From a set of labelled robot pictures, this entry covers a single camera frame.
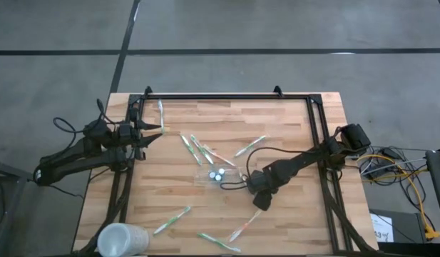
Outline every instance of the white toothbrush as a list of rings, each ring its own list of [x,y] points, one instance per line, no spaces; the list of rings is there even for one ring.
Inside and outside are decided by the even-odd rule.
[[[242,231],[244,231],[249,225],[250,223],[259,215],[261,214],[261,210],[257,210],[255,215],[253,215],[253,217],[245,224],[243,224],[241,227],[239,227],[239,229],[237,229],[236,231],[232,232],[231,238],[229,239],[229,243],[234,241],[241,233]]]
[[[209,240],[210,242],[216,243],[217,245],[219,245],[219,246],[221,246],[221,247],[224,247],[224,248],[226,248],[226,249],[228,249],[228,250],[234,251],[234,252],[236,252],[236,253],[242,253],[242,251],[241,251],[239,248],[236,248],[236,247],[230,247],[230,246],[226,245],[225,243],[219,241],[218,239],[215,239],[215,238],[209,236],[209,235],[206,234],[206,233],[198,233],[198,236],[200,236],[201,238],[207,239],[207,240]]]
[[[155,232],[153,232],[153,235],[156,235],[157,233],[160,233],[164,228],[169,227],[170,224],[176,222],[181,216],[183,216],[183,214],[185,214],[188,211],[190,211],[190,209],[191,209],[191,206],[186,206],[185,210],[183,210],[182,213],[180,213],[177,216],[171,218],[166,224],[161,225],[161,227],[159,227],[158,229],[155,230]]]

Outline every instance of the small white object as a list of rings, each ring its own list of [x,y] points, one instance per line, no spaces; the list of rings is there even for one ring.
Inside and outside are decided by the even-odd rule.
[[[378,216],[375,214],[370,214],[370,218],[372,219],[377,242],[394,242],[394,235],[392,233],[392,218]]]
[[[148,233],[140,226],[112,223],[98,238],[98,250],[104,257],[124,257],[143,253],[148,247]]]

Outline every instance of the yellow cable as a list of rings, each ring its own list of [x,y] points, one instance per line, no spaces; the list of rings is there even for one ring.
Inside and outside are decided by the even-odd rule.
[[[421,172],[424,172],[424,171],[427,171],[427,170],[424,169],[424,170],[420,170],[420,171],[415,171],[412,175],[417,175],[417,174],[419,174],[419,173],[421,173]],[[405,175],[405,174],[399,174],[399,175],[381,176],[381,177],[379,177],[379,178],[363,180],[362,182],[365,182],[365,183],[366,183],[366,182],[380,181],[380,180],[383,180],[383,179],[385,179],[385,178],[398,178],[398,177],[402,177],[402,176],[407,176],[407,175]]]
[[[357,159],[357,161],[360,161],[360,160],[362,160],[363,158],[369,158],[369,157],[382,158],[382,159],[385,159],[385,160],[391,161],[392,163],[396,164],[396,162],[395,162],[393,159],[388,158],[388,157],[386,157],[386,156],[381,156],[381,155],[378,155],[378,154],[367,154],[367,155],[364,155],[364,156],[359,157],[359,158]],[[405,175],[408,175],[408,173],[405,172],[404,169],[403,169],[399,164],[397,164],[396,166],[397,166],[397,168],[400,170],[400,172],[402,172],[402,173],[405,174]],[[421,215],[422,215],[422,218],[423,218],[423,221],[424,221],[424,225],[425,225],[425,227],[426,227],[426,238],[427,238],[427,239],[432,239],[432,238],[440,237],[440,232],[435,231],[435,230],[434,230],[434,229],[433,229],[433,228],[427,223],[426,215],[424,215],[424,207],[423,207],[423,205],[422,205],[421,196],[419,195],[418,189],[417,189],[416,186],[414,185],[413,180],[412,180],[410,177],[408,177],[407,179],[410,181],[410,184],[411,184],[411,186],[413,187],[414,192],[416,193],[416,196],[418,197],[419,205],[421,206]]]

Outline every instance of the wire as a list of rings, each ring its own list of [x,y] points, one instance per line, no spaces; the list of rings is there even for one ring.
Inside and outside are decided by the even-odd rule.
[[[416,171],[415,173],[412,173],[412,174],[409,174],[409,175],[405,175],[405,174],[397,174],[397,175],[390,175],[390,176],[381,176],[381,177],[379,177],[379,178],[373,178],[373,179],[369,179],[369,180],[363,180],[362,182],[364,182],[364,183],[366,183],[366,182],[374,182],[374,181],[380,181],[380,180],[382,180],[382,179],[385,179],[385,178],[399,178],[399,177],[405,177],[405,178],[408,178],[409,176],[411,176],[411,175],[416,175],[416,174],[419,174],[419,173],[421,173],[421,172],[425,172],[425,171],[427,171],[427,170],[420,170],[420,171]]]
[[[379,168],[373,169],[373,170],[371,170],[371,171],[364,172],[362,175],[367,175],[367,174],[373,173],[373,172],[375,172],[375,171],[381,171],[382,169],[391,168],[391,167],[399,166],[399,165],[406,164],[406,163],[411,163],[411,162],[416,162],[416,161],[425,161],[425,160],[426,160],[426,159],[421,158],[421,159],[417,159],[417,160],[403,161],[403,162],[400,162],[400,163],[396,163],[396,162],[393,161],[394,164],[392,164],[392,165],[382,166],[382,167],[379,167]]]
[[[406,161],[407,158],[406,158],[404,152],[403,152],[402,150],[399,150],[399,149],[396,149],[396,150],[399,152],[399,155],[401,156],[401,159],[404,160],[404,161]],[[427,163],[425,163],[424,165],[421,165],[421,166],[418,167],[418,168],[414,168],[414,165],[413,165],[412,163],[407,163],[406,166],[407,166],[407,168],[409,168],[409,169],[412,170],[412,171],[418,171],[418,170],[420,170],[422,167],[427,166]],[[416,176],[416,179],[418,180],[418,182],[419,182],[419,186],[421,187],[422,193],[423,193],[423,195],[424,195],[424,196],[423,196],[423,199],[422,199],[422,201],[421,201],[421,202],[423,203],[423,202],[426,200],[426,191],[424,190],[424,186],[423,186],[421,180],[419,179],[419,177],[418,177],[417,175],[414,175],[414,176]],[[406,198],[408,199],[408,201],[410,202],[410,204],[411,204],[416,210],[421,211],[421,209],[419,208],[419,204],[418,204],[418,203],[414,203],[413,200],[411,199],[410,192],[409,192],[409,187],[410,187],[410,185],[411,185],[411,184],[409,183],[409,184],[406,186],[405,191],[404,191],[404,194],[405,194]],[[431,227],[433,228],[434,233],[436,233],[436,232],[435,232],[436,229],[435,229],[434,223],[432,222],[432,220],[429,218],[429,216],[428,216],[425,212],[424,212],[424,215],[426,216],[427,220],[429,220],[429,223],[431,224]]]
[[[340,181],[340,179],[343,177],[343,171],[342,171],[342,170],[338,170],[338,171],[330,170],[329,173],[330,173],[331,176],[332,176],[332,174],[333,174],[334,172],[340,172],[340,176],[339,176],[339,178],[337,179],[338,181]]]
[[[265,149],[275,150],[275,151],[281,151],[281,152],[283,152],[283,153],[316,153],[316,152],[314,152],[314,151],[289,151],[289,150],[284,150],[284,149],[280,149],[280,148],[276,148],[276,147],[270,147],[270,146],[256,148],[255,150],[253,150],[253,151],[248,155],[248,158],[247,158],[247,164],[246,164],[246,167],[247,167],[248,178],[250,177],[250,169],[249,169],[249,167],[248,167],[248,164],[249,164],[249,162],[250,162],[251,156],[252,156],[254,153],[256,153],[257,151],[261,151],[261,150],[265,150]]]
[[[405,150],[405,151],[432,151],[429,149],[420,149],[420,148],[402,148],[402,147],[396,147],[396,146],[370,146],[372,148],[394,148],[399,150]]]
[[[268,150],[275,150],[275,151],[281,151],[281,152],[284,152],[284,153],[315,153],[315,152],[312,152],[312,151],[290,151],[290,150],[284,150],[284,149],[280,149],[280,148],[276,148],[276,147],[270,147],[270,146],[256,148],[255,150],[251,151],[251,153],[250,153],[250,154],[248,155],[248,157],[247,157],[246,168],[247,168],[247,174],[248,174],[248,175],[245,175],[245,174],[244,174],[244,175],[242,175],[242,178],[245,177],[245,180],[248,180],[249,178],[251,178],[251,175],[250,175],[250,167],[249,167],[249,163],[250,163],[251,156],[252,156],[255,152],[257,152],[257,151],[261,151],[261,150],[265,150],[265,149],[268,149]],[[223,182],[223,183],[220,184],[220,187],[221,187],[221,189],[223,189],[223,190],[238,190],[238,189],[246,188],[246,187],[247,187],[246,184],[245,184],[244,186],[239,186],[239,187],[235,187],[235,188],[224,187],[224,185],[240,185],[240,184],[242,184],[242,183],[245,183],[245,181],[239,181],[239,182]]]
[[[388,225],[390,225],[393,229],[395,229],[397,232],[399,232],[401,235],[403,235],[406,239],[410,240],[412,243],[417,243],[415,242],[413,239],[411,239],[410,237],[408,237],[407,235],[405,235],[402,231],[400,231],[398,228],[396,228],[396,226],[392,225],[391,223],[387,222],[384,218],[382,218],[380,215],[376,214],[374,211],[370,210],[369,211],[373,214],[375,214],[376,216],[378,216],[378,218],[380,218],[381,220],[383,220],[384,222],[386,222]]]
[[[60,117],[55,117],[55,118],[53,118],[53,124],[55,125],[55,127],[57,127],[58,129],[60,129],[60,130],[62,130],[62,131],[64,131],[64,132],[66,132],[66,133],[74,133],[74,134],[75,134],[75,133],[83,133],[83,132],[90,131],[91,129],[94,129],[94,128],[99,124],[99,122],[101,121],[101,118],[102,118],[102,117],[104,117],[104,118],[105,118],[107,121],[109,121],[110,123],[112,123],[112,124],[116,124],[115,122],[111,121],[111,120],[106,116],[106,114],[104,113],[104,105],[103,105],[103,102],[102,102],[100,99],[96,99],[96,105],[98,106],[98,109],[99,109],[99,117],[96,119],[96,123],[94,123],[94,125],[93,125],[92,127],[90,127],[90,126],[86,126],[84,129],[77,131],[77,130],[73,129],[72,125],[70,125],[70,123],[67,122],[67,120],[65,120],[65,119],[63,119],[63,118],[60,118]],[[58,124],[58,121],[62,121],[63,123],[65,123],[66,125],[68,125],[69,128],[70,128],[71,130],[68,130],[68,129],[66,129],[66,128],[60,126],[60,125]]]
[[[65,191],[65,190],[63,190],[63,189],[61,189],[61,188],[59,188],[59,187],[54,186],[54,185],[50,185],[49,187],[54,188],[54,189],[60,191],[61,193],[65,193],[65,194],[67,194],[67,195],[69,195],[69,196],[80,197],[80,198],[82,198],[82,200],[85,201],[85,198],[84,198],[83,196],[79,195],[79,194],[73,194],[73,193],[70,193],[70,192]]]
[[[220,188],[222,190],[239,190],[239,189],[242,189],[242,188],[246,188],[247,185],[239,186],[239,187],[235,187],[235,188],[224,187],[224,185],[240,185],[240,184],[243,184],[243,183],[245,183],[245,182],[244,181],[240,181],[240,182],[223,182],[223,183],[220,183]]]
[[[344,165],[344,167],[347,167],[347,168],[357,168],[357,169],[359,169],[358,166],[353,166],[353,165]]]
[[[375,150],[371,146],[369,148],[372,151],[372,154],[375,154]],[[370,157],[369,160],[368,160],[369,164],[364,169],[362,169],[362,167],[363,167],[364,164],[367,163],[367,161],[361,163],[361,165],[359,166],[359,172],[361,174],[364,173],[364,171],[366,171],[371,166],[371,164],[373,163],[373,160],[374,160],[374,158]]]
[[[1,182],[0,182],[0,191],[1,191],[1,195],[0,195],[0,197],[1,197],[1,206],[2,206],[2,209],[3,209],[3,213],[2,213],[1,218],[0,218],[0,225],[1,225],[1,223],[3,222],[4,216],[6,215],[6,199],[4,197],[4,187],[1,184]]]
[[[374,158],[381,158],[381,157],[378,157],[378,156],[380,156],[380,155],[375,154],[375,150],[372,149],[372,154],[365,155],[365,156],[361,156],[361,157],[358,158],[357,160],[360,161],[360,160],[363,159],[363,158],[369,158],[369,157],[370,157],[370,162],[369,162],[369,165],[367,166],[367,168],[368,168],[372,163],[374,163]],[[392,159],[390,159],[390,158],[383,158],[383,159],[385,159],[385,160],[391,162],[392,164],[394,164],[394,161],[393,161]],[[365,168],[365,169],[361,172],[361,175],[362,175],[362,176],[368,174],[368,172],[365,172],[365,171],[367,170],[367,168]],[[373,177],[372,175],[368,175],[368,177],[369,177],[370,179],[374,179],[374,177]],[[396,180],[397,180],[397,178],[394,177],[394,179],[393,179],[392,181],[385,181],[385,182],[381,182],[381,181],[373,181],[373,182],[374,182],[375,184],[377,184],[377,185],[380,185],[380,186],[390,186],[390,185],[392,185],[393,183],[395,183]]]
[[[102,173],[104,173],[104,172],[106,172],[106,171],[108,171],[108,170],[110,170],[110,169],[111,169],[111,168],[106,168],[105,170],[101,171],[100,173],[97,173],[95,176],[92,176],[92,177],[88,180],[88,182],[90,183],[95,177],[101,175]]]
[[[386,156],[381,156],[381,155],[377,155],[377,154],[374,154],[374,155],[367,155],[367,156],[361,156],[361,157],[359,157],[358,158],[358,160],[360,160],[360,159],[362,159],[362,158],[367,158],[368,156],[372,156],[372,157],[376,157],[376,158],[382,158],[382,159],[385,159],[385,160],[388,160],[388,161],[391,161],[392,163],[394,163],[394,165],[392,165],[392,166],[396,166],[398,169],[399,169],[399,171],[401,171],[403,174],[405,174],[405,175],[408,175],[408,173],[406,172],[406,171],[404,171],[404,169],[400,166],[400,164],[403,164],[403,163],[410,163],[410,162],[412,162],[412,161],[405,161],[405,162],[403,162],[403,163],[396,163],[394,160],[392,160],[391,158],[388,158],[388,157],[386,157]],[[428,233],[436,233],[434,230],[434,228],[433,228],[433,226],[430,226],[428,223],[427,223],[427,219],[426,219],[426,214],[424,213],[424,207],[423,207],[423,204],[422,204],[422,199],[421,199],[421,195],[419,194],[419,191],[418,191],[418,188],[416,187],[416,185],[414,184],[414,182],[413,182],[413,180],[411,179],[411,175],[413,175],[412,173],[411,174],[409,174],[408,176],[407,176],[407,180],[410,182],[410,184],[411,184],[411,186],[413,187],[413,189],[414,189],[414,192],[415,192],[415,194],[416,194],[416,197],[418,198],[418,202],[419,202],[419,208],[417,208],[416,206],[416,208],[418,209],[418,210],[420,210],[421,211],[421,215],[422,215],[422,217],[423,217],[423,222],[424,222],[424,225],[425,225],[425,228],[426,228],[426,231],[428,232]]]

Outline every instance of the paper label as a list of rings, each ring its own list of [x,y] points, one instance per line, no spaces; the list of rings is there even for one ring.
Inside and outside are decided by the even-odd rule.
[[[370,218],[372,219],[377,241],[385,243],[394,242],[394,235],[392,234],[392,219],[375,214],[370,214]]]

